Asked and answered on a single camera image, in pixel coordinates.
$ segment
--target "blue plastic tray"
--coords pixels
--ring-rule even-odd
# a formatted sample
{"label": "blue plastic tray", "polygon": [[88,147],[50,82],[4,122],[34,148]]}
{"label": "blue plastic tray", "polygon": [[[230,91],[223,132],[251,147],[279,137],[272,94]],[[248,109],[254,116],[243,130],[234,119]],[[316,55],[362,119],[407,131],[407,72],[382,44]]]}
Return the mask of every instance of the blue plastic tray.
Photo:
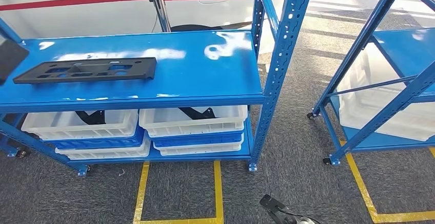
{"label": "blue plastic tray", "polygon": [[92,139],[64,139],[43,141],[56,146],[58,149],[105,149],[121,147],[138,147],[142,144],[145,130],[136,125],[136,131],[131,137],[92,138]]}
{"label": "blue plastic tray", "polygon": [[240,142],[243,130],[222,133],[207,133],[151,138],[156,147],[190,146]]}

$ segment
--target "shelf unit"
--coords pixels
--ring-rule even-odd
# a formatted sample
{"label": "shelf unit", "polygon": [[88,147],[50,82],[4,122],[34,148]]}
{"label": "shelf unit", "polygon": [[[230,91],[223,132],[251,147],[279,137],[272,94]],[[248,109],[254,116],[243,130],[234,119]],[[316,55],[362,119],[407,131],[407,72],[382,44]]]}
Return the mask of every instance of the shelf unit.
{"label": "shelf unit", "polygon": [[[338,165],[340,163],[339,159],[350,151],[406,149],[435,145],[435,136],[427,141],[418,141],[375,133],[376,129],[409,104],[435,101],[435,85],[433,85],[435,82],[435,48],[433,47],[435,28],[375,31],[394,1],[380,0],[378,2],[326,90],[313,108],[313,112],[307,114],[308,118],[323,117],[337,149],[328,158],[324,158],[323,162],[326,164]],[[435,11],[435,0],[421,1]],[[378,47],[400,78],[337,92],[336,88],[341,79],[359,52],[369,42]],[[394,83],[404,83],[406,88],[362,129],[341,126],[347,139],[346,143],[341,145],[325,110],[326,105],[331,104],[335,115],[339,119],[339,94]]]}
{"label": "shelf unit", "polygon": [[[241,159],[257,170],[259,155],[290,63],[309,0],[285,0],[278,19],[272,0],[254,0],[251,30],[212,30],[156,34],[21,39],[0,20],[0,33],[29,50],[29,56],[0,87],[0,112],[25,113],[227,105],[262,105],[255,135],[250,117],[245,142],[236,152],[161,156],[151,148],[143,158],[69,160],[51,147],[6,123],[0,132],[78,170],[91,164],[133,161]],[[157,12],[164,7],[156,7]],[[275,39],[270,71],[261,86],[257,67],[265,13]],[[161,22],[168,26],[166,18]],[[14,84],[12,79],[46,61],[95,58],[156,57],[153,80],[92,83]]]}

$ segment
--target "black plastic plate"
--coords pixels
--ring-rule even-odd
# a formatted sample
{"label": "black plastic plate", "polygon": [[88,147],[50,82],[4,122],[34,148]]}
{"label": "black plastic plate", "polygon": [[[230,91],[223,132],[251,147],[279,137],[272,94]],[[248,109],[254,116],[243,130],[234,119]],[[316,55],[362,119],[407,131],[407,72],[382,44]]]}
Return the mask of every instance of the black plastic plate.
{"label": "black plastic plate", "polygon": [[44,62],[13,79],[16,84],[154,79],[155,57]]}
{"label": "black plastic plate", "polygon": [[3,85],[14,69],[23,61],[29,52],[19,44],[1,39],[0,43],[0,85]]}

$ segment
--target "plastic storage bin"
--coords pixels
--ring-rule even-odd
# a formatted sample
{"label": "plastic storage bin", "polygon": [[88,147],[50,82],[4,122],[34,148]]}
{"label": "plastic storage bin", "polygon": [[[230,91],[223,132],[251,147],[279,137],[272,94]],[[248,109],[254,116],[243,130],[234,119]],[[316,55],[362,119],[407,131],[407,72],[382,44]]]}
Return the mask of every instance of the plastic storage bin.
{"label": "plastic storage bin", "polygon": [[137,110],[106,110],[106,124],[88,125],[74,111],[29,113],[21,130],[34,133],[45,141],[132,137],[137,118]]}
{"label": "plastic storage bin", "polygon": [[171,147],[158,147],[155,144],[154,148],[160,151],[162,156],[174,156],[174,155],[187,155],[187,154],[201,154],[201,153],[213,153],[213,152],[225,152],[225,151],[239,151],[242,148],[244,136],[242,134],[242,140],[231,143],[219,143],[219,144],[206,144],[206,145],[190,145],[190,146],[171,146]]}
{"label": "plastic storage bin", "polygon": [[[201,113],[208,108],[194,107]],[[178,108],[141,109],[139,125],[152,138],[243,130],[243,122],[248,116],[246,105],[210,108],[218,118],[192,120]]]}
{"label": "plastic storage bin", "polygon": [[143,138],[139,147],[109,148],[109,149],[80,149],[80,150],[59,150],[54,151],[58,154],[64,154],[71,160],[82,159],[103,159],[103,158],[126,158],[126,157],[146,157],[149,154],[151,141]]}
{"label": "plastic storage bin", "polygon": [[138,147],[142,144],[144,132],[145,130],[137,125],[136,131],[132,137],[63,139],[50,140],[46,142],[53,144],[58,149],[104,149]]}
{"label": "plastic storage bin", "polygon": [[156,147],[191,146],[204,144],[219,144],[240,142],[243,131],[181,135],[162,138],[153,138],[151,141]]}
{"label": "plastic storage bin", "polygon": [[[337,91],[399,78],[378,48],[370,43],[349,68]],[[361,129],[403,89],[404,83],[339,95],[340,124]],[[435,103],[411,104],[376,130],[378,133],[426,141],[435,135]]]}

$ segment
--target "white plastic tray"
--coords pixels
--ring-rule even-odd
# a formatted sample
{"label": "white plastic tray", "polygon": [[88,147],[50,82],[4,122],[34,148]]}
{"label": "white plastic tray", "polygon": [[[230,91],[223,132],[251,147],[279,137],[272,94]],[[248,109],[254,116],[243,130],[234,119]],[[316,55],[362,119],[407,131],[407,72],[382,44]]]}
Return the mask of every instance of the white plastic tray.
{"label": "white plastic tray", "polygon": [[29,113],[21,130],[42,140],[129,137],[134,135],[138,116],[137,110],[106,110],[106,124],[88,125],[74,111]]}
{"label": "white plastic tray", "polygon": [[149,154],[150,146],[151,141],[144,137],[143,143],[139,147],[77,150],[59,150],[56,148],[54,151],[58,154],[68,156],[68,158],[71,160],[146,157]]}
{"label": "white plastic tray", "polygon": [[[202,113],[208,107],[193,108]],[[243,122],[248,116],[246,105],[211,108],[218,118],[192,120],[178,108],[141,109],[139,125],[148,131],[150,137],[243,130]]]}
{"label": "white plastic tray", "polygon": [[244,138],[245,137],[242,134],[242,140],[240,142],[208,144],[208,145],[191,145],[191,146],[171,146],[171,147],[156,147],[153,143],[153,146],[154,148],[160,151],[160,154],[162,156],[239,151],[242,148],[242,143],[244,141]]}
{"label": "white plastic tray", "polygon": [[[399,78],[378,48],[369,43],[355,59],[337,91]],[[403,89],[404,83],[339,95],[340,124],[361,129]],[[435,134],[435,103],[411,104],[376,130],[378,133],[426,141]]]}

